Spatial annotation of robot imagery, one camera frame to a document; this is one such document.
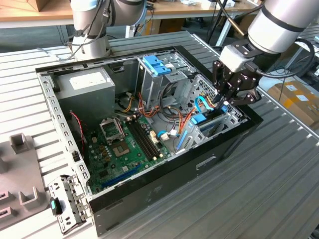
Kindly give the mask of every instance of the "aluminum work table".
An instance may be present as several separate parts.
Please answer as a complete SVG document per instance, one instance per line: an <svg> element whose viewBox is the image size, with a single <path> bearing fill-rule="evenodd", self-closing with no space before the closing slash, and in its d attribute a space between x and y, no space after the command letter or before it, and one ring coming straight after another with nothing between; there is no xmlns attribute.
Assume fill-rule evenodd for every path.
<svg viewBox="0 0 319 239"><path fill-rule="evenodd" d="M216 58L188 32L110 44L116 54L182 45L210 70ZM70 55L65 47L46 50L64 59ZM32 135L46 189L70 173L34 72L55 60L40 50L0 54L0 140L18 132ZM319 138L267 96L251 107L264 121L230 158L102 238L306 239L319 223ZM95 237L90 220L63 237L51 209L0 232L6 239Z"/></svg>

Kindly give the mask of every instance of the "white label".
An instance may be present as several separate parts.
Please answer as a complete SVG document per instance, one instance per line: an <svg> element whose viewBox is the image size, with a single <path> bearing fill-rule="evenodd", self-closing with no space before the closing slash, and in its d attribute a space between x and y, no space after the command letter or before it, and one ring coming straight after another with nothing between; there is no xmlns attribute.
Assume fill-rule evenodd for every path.
<svg viewBox="0 0 319 239"><path fill-rule="evenodd" d="M173 65L173 64L171 64L171 63L166 64L165 66L166 66L167 68L169 68L169 67L174 67L174 65Z"/></svg>
<svg viewBox="0 0 319 239"><path fill-rule="evenodd" d="M295 87L295 86L293 86L293 85L287 85L286 86L290 91L297 91L298 89Z"/></svg>
<svg viewBox="0 0 319 239"><path fill-rule="evenodd" d="M308 101L308 98L306 96L304 96L304 95L298 95L297 97L301 101Z"/></svg>
<svg viewBox="0 0 319 239"><path fill-rule="evenodd" d="M70 83L75 90L79 90L85 87L95 86L98 84L106 83L101 72L94 72L83 76L75 76L70 79Z"/></svg>

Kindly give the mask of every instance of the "blue plastic clip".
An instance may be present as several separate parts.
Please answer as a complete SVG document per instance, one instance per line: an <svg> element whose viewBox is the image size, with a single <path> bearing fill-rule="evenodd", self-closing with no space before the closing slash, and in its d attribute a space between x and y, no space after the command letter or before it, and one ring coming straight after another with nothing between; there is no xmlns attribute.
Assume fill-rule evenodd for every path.
<svg viewBox="0 0 319 239"><path fill-rule="evenodd" d="M191 118L191 121L194 123L194 124L198 124L198 123L201 123L203 121L206 120L206 117L203 115L203 114L197 114L195 116L193 116Z"/></svg>
<svg viewBox="0 0 319 239"><path fill-rule="evenodd" d="M163 62L154 55L144 56L143 60L156 76L165 75L171 72L171 69L167 68Z"/></svg>
<svg viewBox="0 0 319 239"><path fill-rule="evenodd" d="M221 110L224 111L224 113L226 113L228 111L227 106L223 106Z"/></svg>

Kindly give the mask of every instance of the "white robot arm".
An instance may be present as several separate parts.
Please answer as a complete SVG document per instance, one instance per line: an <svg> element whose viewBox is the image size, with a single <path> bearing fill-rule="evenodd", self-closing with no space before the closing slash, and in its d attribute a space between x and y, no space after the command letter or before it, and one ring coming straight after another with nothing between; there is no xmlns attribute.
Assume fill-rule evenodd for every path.
<svg viewBox="0 0 319 239"><path fill-rule="evenodd" d="M261 98L256 87L262 76L284 78L295 75L272 76L266 73L295 41L309 47L310 63L314 58L314 48L308 41L297 37L318 15L318 0L266 0L248 28L245 39L225 46L219 60L214 61L212 81L219 92L214 103L252 104ZM248 93L240 98L237 97L240 91Z"/></svg>
<svg viewBox="0 0 319 239"><path fill-rule="evenodd" d="M107 26L135 25L146 15L146 0L71 0L75 35L73 56L78 60L111 53Z"/></svg>

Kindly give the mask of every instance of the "cardboard box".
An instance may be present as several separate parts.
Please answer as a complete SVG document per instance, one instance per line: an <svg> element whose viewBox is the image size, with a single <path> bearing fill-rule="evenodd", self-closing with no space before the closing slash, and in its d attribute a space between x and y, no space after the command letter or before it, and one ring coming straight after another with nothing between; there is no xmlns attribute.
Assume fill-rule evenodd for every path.
<svg viewBox="0 0 319 239"><path fill-rule="evenodd" d="M268 93L312 129L319 128L319 97L298 81L275 84Z"/></svg>
<svg viewBox="0 0 319 239"><path fill-rule="evenodd" d="M0 0L0 5L29 11L41 11L49 0Z"/></svg>
<svg viewBox="0 0 319 239"><path fill-rule="evenodd" d="M160 23L159 33L181 31L185 18L163 19Z"/></svg>
<svg viewBox="0 0 319 239"><path fill-rule="evenodd" d="M215 8L215 5L216 5L216 0L211 0L211 1L209 1L209 0L202 0L202 1L201 1L201 8L202 8L202 9L209 9L210 7ZM227 0L227 3L226 3L225 8L227 8L227 7L233 7L233 6L235 6L235 2L234 2L233 0Z"/></svg>

